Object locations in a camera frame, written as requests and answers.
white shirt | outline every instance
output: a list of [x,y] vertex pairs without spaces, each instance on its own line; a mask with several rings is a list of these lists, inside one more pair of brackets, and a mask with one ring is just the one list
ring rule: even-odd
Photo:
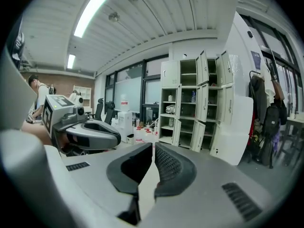
[[39,106],[44,105],[46,96],[49,95],[48,87],[45,84],[41,84],[38,88],[38,103]]

vent grille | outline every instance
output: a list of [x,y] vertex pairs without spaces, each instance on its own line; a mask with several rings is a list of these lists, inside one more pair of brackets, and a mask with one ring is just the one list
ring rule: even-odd
[[81,163],[74,164],[74,165],[67,165],[66,168],[67,168],[68,171],[74,171],[74,170],[78,170],[78,169],[87,167],[89,165],[90,164],[87,163],[87,162],[81,162]]
[[236,183],[227,183],[223,185],[222,188],[245,221],[253,219],[262,212]]

locker door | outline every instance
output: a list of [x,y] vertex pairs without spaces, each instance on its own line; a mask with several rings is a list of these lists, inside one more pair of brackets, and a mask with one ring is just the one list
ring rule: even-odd
[[202,85],[197,89],[197,106],[196,112],[197,115],[195,117],[202,121],[206,122],[207,119],[207,112],[208,112],[208,93],[209,93],[209,86],[207,84]]
[[223,68],[223,61],[222,61],[221,56],[217,57],[215,59],[215,61],[217,63],[218,86],[222,86],[226,82],[225,82],[225,72],[224,72],[224,68]]
[[177,87],[180,82],[178,61],[162,62],[161,67],[161,86]]
[[181,133],[181,121],[178,119],[174,119],[172,145],[179,146],[180,133]]
[[233,82],[233,74],[232,74],[232,65],[227,51],[225,51],[222,54],[222,58],[223,58],[223,67],[225,71],[225,81],[226,84],[229,84]]
[[175,104],[175,115],[179,119],[181,115],[181,84],[177,87]]
[[233,87],[226,88],[226,106],[225,106],[225,117],[224,122],[231,124],[232,110],[233,110]]
[[204,133],[205,133],[205,125],[200,123],[199,121],[194,121],[193,126],[193,134],[191,139],[191,149],[196,152],[200,152],[201,143],[203,142]]
[[220,122],[224,121],[225,117],[225,105],[226,105],[226,98],[225,98],[225,88],[218,89],[218,108],[217,108],[217,120]]
[[209,81],[209,70],[206,52],[202,51],[196,59],[197,86]]

red object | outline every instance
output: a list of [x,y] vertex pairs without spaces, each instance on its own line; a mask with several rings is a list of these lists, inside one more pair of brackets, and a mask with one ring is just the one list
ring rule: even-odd
[[250,131],[249,131],[249,139],[248,139],[247,145],[250,145],[250,138],[252,137],[252,134],[253,134],[254,125],[255,125],[255,111],[253,111],[253,113],[252,113],[252,121],[251,121],[251,127],[250,127]]

white corrugated ceiling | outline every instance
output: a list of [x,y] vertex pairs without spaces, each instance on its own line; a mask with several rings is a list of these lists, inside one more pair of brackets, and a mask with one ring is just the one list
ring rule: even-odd
[[[64,67],[75,54],[74,69],[97,71],[124,53],[173,33],[214,29],[229,33],[234,0],[107,0],[83,38],[73,35],[89,0],[35,0],[23,16],[27,59],[38,67]],[[111,22],[116,12],[120,19]],[[223,29],[227,23],[228,30]]]

